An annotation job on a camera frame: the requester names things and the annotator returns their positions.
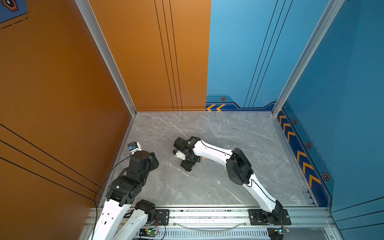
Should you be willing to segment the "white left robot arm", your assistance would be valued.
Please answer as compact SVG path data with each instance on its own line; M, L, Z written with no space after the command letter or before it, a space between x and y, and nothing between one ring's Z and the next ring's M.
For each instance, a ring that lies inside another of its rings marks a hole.
M132 240L146 224L155 219L156 205L141 200L136 203L127 223L118 230L136 196L142 191L149 173L159 167L155 153L137 151L130 164L110 184L106 201L90 240Z

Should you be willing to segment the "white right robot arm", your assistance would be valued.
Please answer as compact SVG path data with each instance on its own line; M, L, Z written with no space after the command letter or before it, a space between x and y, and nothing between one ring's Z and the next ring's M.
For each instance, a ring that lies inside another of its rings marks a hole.
M252 169L252 164L239 148L222 149L198 137L191 137L188 140L177 138L174 148L174 155L182 160L181 167L187 172L190 172L202 158L226 167L229 179L234 184L245 187L260 205L261 210L256 213L254 219L263 225L292 224L288 211L260 183Z

